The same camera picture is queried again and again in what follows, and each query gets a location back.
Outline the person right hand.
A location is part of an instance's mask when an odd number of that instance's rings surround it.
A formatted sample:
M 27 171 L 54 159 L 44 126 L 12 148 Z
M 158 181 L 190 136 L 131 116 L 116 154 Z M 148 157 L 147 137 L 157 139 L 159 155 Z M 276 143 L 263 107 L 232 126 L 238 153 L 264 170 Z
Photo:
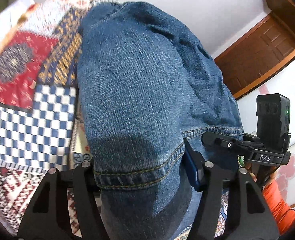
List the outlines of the person right hand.
M 255 163 L 245 163 L 244 168 L 262 190 L 270 185 L 276 178 L 279 167 L 264 166 Z

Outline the orange sleeve forearm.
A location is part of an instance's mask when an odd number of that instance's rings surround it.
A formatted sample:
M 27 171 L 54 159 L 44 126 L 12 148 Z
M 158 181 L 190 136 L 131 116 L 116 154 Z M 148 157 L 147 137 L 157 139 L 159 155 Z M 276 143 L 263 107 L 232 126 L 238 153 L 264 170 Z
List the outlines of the orange sleeve forearm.
M 295 221 L 295 210 L 284 201 L 275 180 L 264 187 L 262 194 L 277 223 L 279 233 L 283 235 Z

